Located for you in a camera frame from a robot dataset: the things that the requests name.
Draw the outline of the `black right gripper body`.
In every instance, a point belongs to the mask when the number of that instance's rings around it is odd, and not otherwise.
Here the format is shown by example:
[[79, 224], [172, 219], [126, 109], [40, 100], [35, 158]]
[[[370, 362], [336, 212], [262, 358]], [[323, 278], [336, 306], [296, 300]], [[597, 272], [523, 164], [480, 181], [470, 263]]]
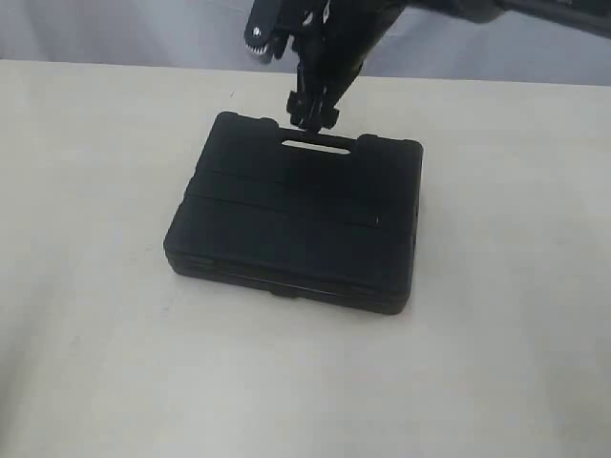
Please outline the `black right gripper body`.
[[404, 1], [283, 1], [281, 30], [297, 53], [294, 95], [342, 95], [406, 8]]

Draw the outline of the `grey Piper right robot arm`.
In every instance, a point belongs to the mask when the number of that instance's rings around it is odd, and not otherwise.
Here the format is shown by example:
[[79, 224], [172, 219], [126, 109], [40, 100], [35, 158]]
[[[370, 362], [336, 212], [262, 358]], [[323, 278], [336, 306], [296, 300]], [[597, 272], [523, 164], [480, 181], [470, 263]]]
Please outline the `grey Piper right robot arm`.
[[409, 6], [475, 24], [517, 11], [608, 37], [608, 1], [283, 1], [276, 27], [293, 37], [297, 86], [286, 103], [290, 123], [317, 133], [335, 126], [336, 105], [364, 61]]

